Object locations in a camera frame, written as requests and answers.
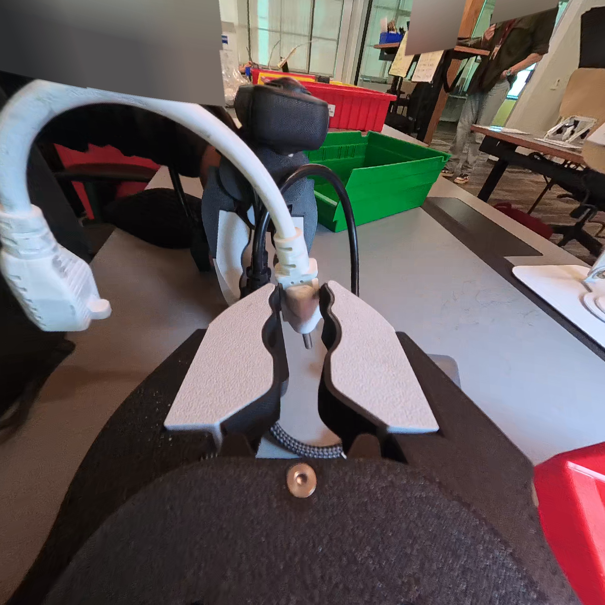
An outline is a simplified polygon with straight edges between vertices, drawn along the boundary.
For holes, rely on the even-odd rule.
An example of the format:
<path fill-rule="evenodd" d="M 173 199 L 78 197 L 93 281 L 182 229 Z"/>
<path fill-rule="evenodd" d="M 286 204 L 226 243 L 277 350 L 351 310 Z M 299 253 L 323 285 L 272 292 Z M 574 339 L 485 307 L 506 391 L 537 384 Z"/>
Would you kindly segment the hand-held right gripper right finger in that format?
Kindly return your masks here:
<path fill-rule="evenodd" d="M 439 424 L 393 326 L 336 281 L 320 290 L 326 347 L 318 411 L 343 445 L 361 434 L 436 433 Z"/>

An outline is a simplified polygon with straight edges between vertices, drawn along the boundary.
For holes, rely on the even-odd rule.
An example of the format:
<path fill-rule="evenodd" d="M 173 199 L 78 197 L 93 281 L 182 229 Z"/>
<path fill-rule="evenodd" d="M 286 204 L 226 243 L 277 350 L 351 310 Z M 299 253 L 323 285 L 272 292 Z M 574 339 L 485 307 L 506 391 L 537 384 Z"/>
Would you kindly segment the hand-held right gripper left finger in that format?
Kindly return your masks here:
<path fill-rule="evenodd" d="M 280 418 L 288 380 L 279 290 L 267 284 L 209 324 L 164 427 L 260 440 Z"/>

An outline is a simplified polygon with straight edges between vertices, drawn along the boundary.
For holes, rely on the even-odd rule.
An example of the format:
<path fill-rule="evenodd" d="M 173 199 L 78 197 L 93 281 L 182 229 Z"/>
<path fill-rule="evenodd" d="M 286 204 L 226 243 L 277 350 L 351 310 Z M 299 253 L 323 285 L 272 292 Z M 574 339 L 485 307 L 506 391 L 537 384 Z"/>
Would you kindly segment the green plastic bin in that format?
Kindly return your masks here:
<path fill-rule="evenodd" d="M 305 151 L 345 186 L 357 226 L 419 208 L 450 155 L 377 132 L 330 132 L 322 147 Z"/>

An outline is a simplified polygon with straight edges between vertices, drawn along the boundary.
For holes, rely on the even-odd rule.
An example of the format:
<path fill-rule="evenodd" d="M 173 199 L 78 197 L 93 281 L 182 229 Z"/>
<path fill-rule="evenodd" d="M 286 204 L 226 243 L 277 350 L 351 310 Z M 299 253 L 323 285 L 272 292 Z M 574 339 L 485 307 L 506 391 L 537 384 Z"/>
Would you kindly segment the person's left forearm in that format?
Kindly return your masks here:
<path fill-rule="evenodd" d="M 181 176 L 198 177 L 208 143 L 168 117 L 118 104 L 85 105 L 51 120 L 37 139 L 85 152 L 90 145 L 114 147 L 173 167 Z"/>

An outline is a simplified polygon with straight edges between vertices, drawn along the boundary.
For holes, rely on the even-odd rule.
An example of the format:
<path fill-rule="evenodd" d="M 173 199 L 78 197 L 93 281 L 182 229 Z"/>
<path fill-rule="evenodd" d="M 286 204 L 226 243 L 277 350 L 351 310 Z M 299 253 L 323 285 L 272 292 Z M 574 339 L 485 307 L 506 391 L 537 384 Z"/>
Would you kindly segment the red divided tote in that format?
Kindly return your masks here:
<path fill-rule="evenodd" d="M 310 94 L 328 104 L 329 128 L 333 130 L 382 132 L 388 110 L 397 100 L 396 95 L 344 84 L 327 76 L 259 68 L 253 68 L 251 76 L 255 85 L 284 77 L 296 80 Z"/>

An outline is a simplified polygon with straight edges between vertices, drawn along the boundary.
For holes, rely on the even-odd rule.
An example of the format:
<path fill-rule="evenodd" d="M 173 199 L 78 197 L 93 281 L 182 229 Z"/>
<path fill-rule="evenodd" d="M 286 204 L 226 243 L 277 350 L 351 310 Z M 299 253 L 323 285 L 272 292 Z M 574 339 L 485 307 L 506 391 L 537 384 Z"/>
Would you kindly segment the hanging paper sheets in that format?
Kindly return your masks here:
<path fill-rule="evenodd" d="M 422 53 L 419 59 L 415 60 L 414 55 L 409 55 L 406 50 L 407 38 L 408 33 L 405 33 L 389 68 L 389 76 L 416 83 L 432 82 L 444 51 Z"/>

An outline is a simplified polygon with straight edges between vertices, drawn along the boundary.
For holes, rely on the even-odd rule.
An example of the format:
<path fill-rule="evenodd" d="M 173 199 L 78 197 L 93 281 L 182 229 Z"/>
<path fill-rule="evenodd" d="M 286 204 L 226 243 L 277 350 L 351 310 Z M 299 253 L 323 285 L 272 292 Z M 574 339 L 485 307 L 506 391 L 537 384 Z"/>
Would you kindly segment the red office chair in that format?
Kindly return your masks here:
<path fill-rule="evenodd" d="M 81 164 L 117 164 L 119 166 L 144 167 L 153 170 L 153 175 L 155 175 L 160 168 L 160 165 L 152 160 L 137 156 L 126 156 L 118 149 L 111 146 L 98 147 L 90 145 L 88 150 L 84 152 L 72 150 L 62 145 L 54 145 L 54 149 L 64 168 L 72 168 L 73 166 Z M 107 188 L 106 193 L 99 193 L 99 201 L 109 203 L 116 199 L 140 193 L 145 189 L 147 183 L 148 181 L 144 183 L 123 181 L 117 183 L 116 187 L 110 185 Z M 74 192 L 79 197 L 80 204 L 84 208 L 84 216 L 87 219 L 93 220 L 95 218 L 95 210 L 91 205 L 85 185 L 74 181 L 70 182 L 70 185 L 72 185 Z"/>

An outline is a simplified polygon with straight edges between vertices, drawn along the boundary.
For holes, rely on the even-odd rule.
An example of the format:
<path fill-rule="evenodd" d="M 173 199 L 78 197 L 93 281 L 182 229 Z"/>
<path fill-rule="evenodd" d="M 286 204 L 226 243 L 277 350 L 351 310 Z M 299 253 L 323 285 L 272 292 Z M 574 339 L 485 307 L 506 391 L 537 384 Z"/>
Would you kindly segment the white instruction sheet stand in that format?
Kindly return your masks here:
<path fill-rule="evenodd" d="M 516 266 L 513 275 L 604 347 L 604 253 L 593 267 Z"/>

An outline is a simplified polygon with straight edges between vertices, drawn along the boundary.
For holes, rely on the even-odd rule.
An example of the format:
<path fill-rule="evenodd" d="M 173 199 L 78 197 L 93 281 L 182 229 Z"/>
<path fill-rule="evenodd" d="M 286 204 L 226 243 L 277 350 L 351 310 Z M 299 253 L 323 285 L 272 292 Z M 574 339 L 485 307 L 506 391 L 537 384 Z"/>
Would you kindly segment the wooden support beam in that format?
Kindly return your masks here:
<path fill-rule="evenodd" d="M 465 2 L 458 37 L 469 37 L 473 35 L 473 31 L 477 25 L 477 21 L 480 18 L 484 3 L 484 1 Z M 461 58 L 457 59 L 456 55 L 457 52 L 455 50 L 446 50 L 443 57 L 442 66 L 437 71 L 437 75 L 440 76 L 435 85 L 438 96 L 435 97 L 433 112 L 423 137 L 423 142 L 428 146 L 431 145 L 435 131 L 441 120 L 443 110 L 447 103 L 449 92 L 446 90 L 446 88 L 450 88 L 452 86 L 451 82 L 455 80 L 460 68 Z"/>

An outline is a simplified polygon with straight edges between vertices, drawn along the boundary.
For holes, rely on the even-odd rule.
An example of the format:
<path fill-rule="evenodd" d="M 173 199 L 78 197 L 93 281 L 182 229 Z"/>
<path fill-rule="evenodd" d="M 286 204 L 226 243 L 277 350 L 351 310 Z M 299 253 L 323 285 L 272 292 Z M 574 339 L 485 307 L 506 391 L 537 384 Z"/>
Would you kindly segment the red floor bag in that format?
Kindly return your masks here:
<path fill-rule="evenodd" d="M 517 223 L 525 226 L 530 231 L 533 231 L 534 233 L 540 235 L 544 239 L 550 239 L 554 235 L 554 230 L 550 225 L 542 222 L 540 219 L 532 215 L 521 211 L 518 208 L 513 207 L 510 202 L 498 202 L 493 206 L 493 208 L 497 209 L 504 215 L 510 217 Z"/>

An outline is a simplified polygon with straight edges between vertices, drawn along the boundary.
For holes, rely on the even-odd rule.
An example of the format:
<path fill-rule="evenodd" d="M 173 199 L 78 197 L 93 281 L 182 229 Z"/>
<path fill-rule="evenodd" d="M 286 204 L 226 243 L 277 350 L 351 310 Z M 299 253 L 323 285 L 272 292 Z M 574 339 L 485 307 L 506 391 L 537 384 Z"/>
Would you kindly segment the wooden side table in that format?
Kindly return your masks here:
<path fill-rule="evenodd" d="M 477 195 L 480 200 L 488 201 L 507 168 L 517 166 L 579 193 L 581 201 L 604 202 L 604 176 L 587 167 L 581 148 L 504 132 L 495 126 L 472 125 L 471 131 L 483 136 L 480 151 L 497 158 Z"/>

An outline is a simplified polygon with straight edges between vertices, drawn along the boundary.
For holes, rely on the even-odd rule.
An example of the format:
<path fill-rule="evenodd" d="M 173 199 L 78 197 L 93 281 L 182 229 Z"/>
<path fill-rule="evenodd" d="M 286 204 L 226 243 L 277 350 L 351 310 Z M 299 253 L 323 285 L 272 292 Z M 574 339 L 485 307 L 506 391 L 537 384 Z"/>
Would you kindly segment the red plastic bin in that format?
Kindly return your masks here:
<path fill-rule="evenodd" d="M 534 467 L 546 540 L 583 604 L 604 604 L 604 442 Z"/>

